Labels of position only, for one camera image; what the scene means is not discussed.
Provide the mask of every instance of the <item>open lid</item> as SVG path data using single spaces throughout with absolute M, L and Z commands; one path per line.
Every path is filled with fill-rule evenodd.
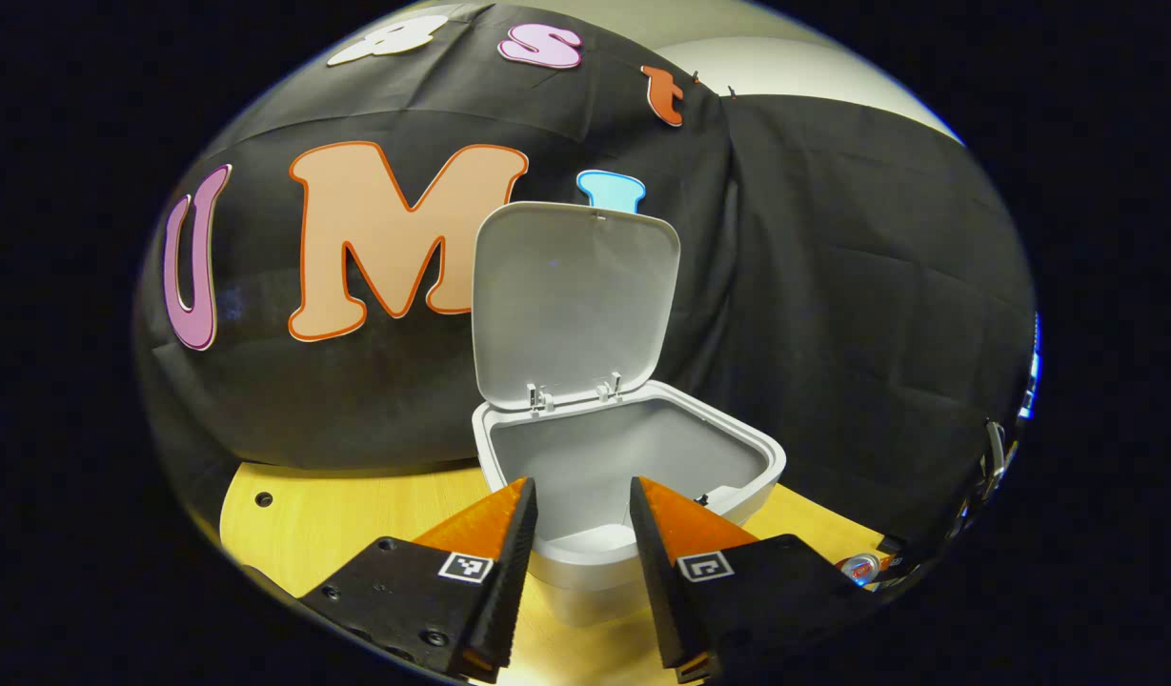
M 511 203 L 475 239 L 472 335 L 488 403 L 529 407 L 646 382 L 678 279 L 678 234 L 659 218 L 562 203 Z

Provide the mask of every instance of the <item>wooden surface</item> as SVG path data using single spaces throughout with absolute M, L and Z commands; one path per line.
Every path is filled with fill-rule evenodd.
M 267 492 L 272 505 L 255 505 Z M 477 464 L 424 474 L 319 473 L 245 464 L 222 505 L 220 537 L 293 596 L 314 589 L 379 535 L 411 540 L 488 495 Z M 759 538 L 795 534 L 829 561 L 872 553 L 882 536 L 776 486 L 744 529 Z M 588 627 L 550 616 L 542 582 L 527 576 L 511 667 L 499 685 L 677 685 L 660 667 L 652 613 L 642 609 Z

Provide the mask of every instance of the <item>foam letter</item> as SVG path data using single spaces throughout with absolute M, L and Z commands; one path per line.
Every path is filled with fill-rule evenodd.
M 501 56 L 514 62 L 529 62 L 552 69 L 570 69 L 581 64 L 581 36 L 547 25 L 519 25 L 509 29 L 512 40 L 498 44 Z
M 212 213 L 217 197 L 228 183 L 231 165 L 217 167 L 197 190 L 197 215 L 192 229 L 192 307 L 179 294 L 179 231 L 192 205 L 184 195 L 166 219 L 166 247 L 163 252 L 162 290 L 166 295 L 166 315 L 174 335 L 187 348 L 206 351 L 217 337 L 217 301 L 212 289 Z
M 403 19 L 400 22 L 393 22 L 369 33 L 358 43 L 349 44 L 344 50 L 336 53 L 334 57 L 328 60 L 327 66 L 334 67 L 369 55 L 393 55 L 415 50 L 422 44 L 431 42 L 432 32 L 445 26 L 445 22 L 448 21 L 450 18 L 443 18 L 441 14 Z
M 683 115 L 673 111 L 673 97 L 683 98 L 682 88 L 673 85 L 673 75 L 646 64 L 641 73 L 649 77 L 649 105 L 653 114 L 669 125 L 683 125 Z
M 602 170 L 576 174 L 576 186 L 589 195 L 589 207 L 637 213 L 637 204 L 645 197 L 641 179 Z
M 345 252 L 386 314 L 402 317 L 440 246 L 441 273 L 425 296 L 427 307 L 471 311 L 479 225 L 508 203 L 513 183 L 528 167 L 527 157 L 512 148 L 468 145 L 410 207 L 376 143 L 335 143 L 299 156 L 289 174 L 306 187 L 301 307 L 289 317 L 289 334 L 320 341 L 364 324 L 364 301 L 349 295 Z

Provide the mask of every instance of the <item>letter m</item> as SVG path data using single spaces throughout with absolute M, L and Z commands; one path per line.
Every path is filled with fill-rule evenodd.
M 508 203 L 528 167 L 527 157 L 511 148 L 468 145 L 450 157 L 412 207 L 376 143 L 336 143 L 299 156 L 289 176 L 306 187 L 301 307 L 289 317 L 289 334 L 322 341 L 364 324 L 364 301 L 347 286 L 348 253 L 386 314 L 403 317 L 440 246 L 440 277 L 425 296 L 427 307 L 447 315 L 471 311 L 479 225 Z

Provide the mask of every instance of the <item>lid hinge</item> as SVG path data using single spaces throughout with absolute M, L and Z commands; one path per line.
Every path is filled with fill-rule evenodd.
M 529 392 L 529 411 L 530 412 L 550 412 L 555 410 L 555 399 L 547 393 L 547 386 L 536 386 L 533 383 L 527 383 L 525 390 Z
M 598 383 L 597 386 L 594 386 L 594 390 L 597 391 L 597 399 L 603 400 L 603 403 L 610 400 L 611 398 L 618 399 L 619 385 L 622 382 L 623 377 L 619 376 L 619 372 L 611 371 L 610 382 Z

